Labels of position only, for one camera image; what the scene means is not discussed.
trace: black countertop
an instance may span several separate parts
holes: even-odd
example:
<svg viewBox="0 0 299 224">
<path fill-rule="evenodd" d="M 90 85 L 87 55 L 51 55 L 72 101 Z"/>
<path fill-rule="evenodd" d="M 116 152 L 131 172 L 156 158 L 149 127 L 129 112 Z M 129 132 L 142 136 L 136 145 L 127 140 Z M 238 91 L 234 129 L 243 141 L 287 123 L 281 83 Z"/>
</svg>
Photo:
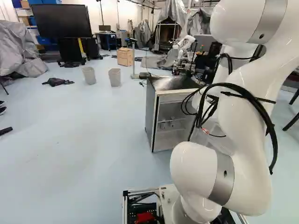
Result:
<svg viewBox="0 0 299 224">
<path fill-rule="evenodd" d="M 149 77 L 148 80 L 153 85 L 155 91 L 198 89 L 203 87 L 186 76 Z"/>
</svg>

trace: red component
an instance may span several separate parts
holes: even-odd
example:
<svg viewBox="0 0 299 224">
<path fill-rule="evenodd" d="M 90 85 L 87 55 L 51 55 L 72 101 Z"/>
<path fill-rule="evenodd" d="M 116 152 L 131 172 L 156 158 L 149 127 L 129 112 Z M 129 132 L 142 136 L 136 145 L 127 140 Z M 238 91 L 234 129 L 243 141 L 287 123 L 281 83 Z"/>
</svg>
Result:
<svg viewBox="0 0 299 224">
<path fill-rule="evenodd" d="M 155 217 L 150 212 L 137 214 L 137 221 L 135 224 L 145 223 L 155 220 Z"/>
</svg>

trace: silver ring band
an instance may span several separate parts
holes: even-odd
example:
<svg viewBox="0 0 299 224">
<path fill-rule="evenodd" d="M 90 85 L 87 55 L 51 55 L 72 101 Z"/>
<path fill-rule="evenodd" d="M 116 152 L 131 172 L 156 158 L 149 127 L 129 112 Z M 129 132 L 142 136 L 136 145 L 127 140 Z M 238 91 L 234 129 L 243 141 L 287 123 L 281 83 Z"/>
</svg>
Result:
<svg viewBox="0 0 299 224">
<path fill-rule="evenodd" d="M 261 20 L 247 43 L 265 44 L 278 30 L 286 12 L 288 0 L 265 0 Z"/>
<path fill-rule="evenodd" d="M 233 191 L 235 182 L 235 168 L 229 155 L 217 152 L 217 174 L 215 184 L 209 198 L 211 201 L 225 205 Z"/>
</svg>

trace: black monitor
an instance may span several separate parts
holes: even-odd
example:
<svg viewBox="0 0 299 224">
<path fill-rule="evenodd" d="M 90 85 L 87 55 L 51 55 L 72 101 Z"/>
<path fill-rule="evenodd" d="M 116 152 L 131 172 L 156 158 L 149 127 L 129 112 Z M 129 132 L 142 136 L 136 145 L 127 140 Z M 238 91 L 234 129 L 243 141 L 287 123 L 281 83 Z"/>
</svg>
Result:
<svg viewBox="0 0 299 224">
<path fill-rule="evenodd" d="M 85 5 L 31 5 L 42 37 L 92 37 L 88 9 Z"/>
</svg>

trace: wooden box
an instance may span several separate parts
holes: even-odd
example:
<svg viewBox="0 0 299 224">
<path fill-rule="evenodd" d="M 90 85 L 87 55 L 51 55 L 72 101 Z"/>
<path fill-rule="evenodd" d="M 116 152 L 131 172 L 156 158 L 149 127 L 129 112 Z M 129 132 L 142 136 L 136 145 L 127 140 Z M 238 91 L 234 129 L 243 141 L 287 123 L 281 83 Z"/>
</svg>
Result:
<svg viewBox="0 0 299 224">
<path fill-rule="evenodd" d="M 22 8 L 30 8 L 28 1 L 20 1 Z"/>
<path fill-rule="evenodd" d="M 124 66 L 133 65 L 133 51 L 129 48 L 120 48 L 117 50 L 117 63 Z"/>
<path fill-rule="evenodd" d="M 19 16 L 20 22 L 23 22 L 25 26 L 30 26 L 29 19 L 27 16 Z"/>
</svg>

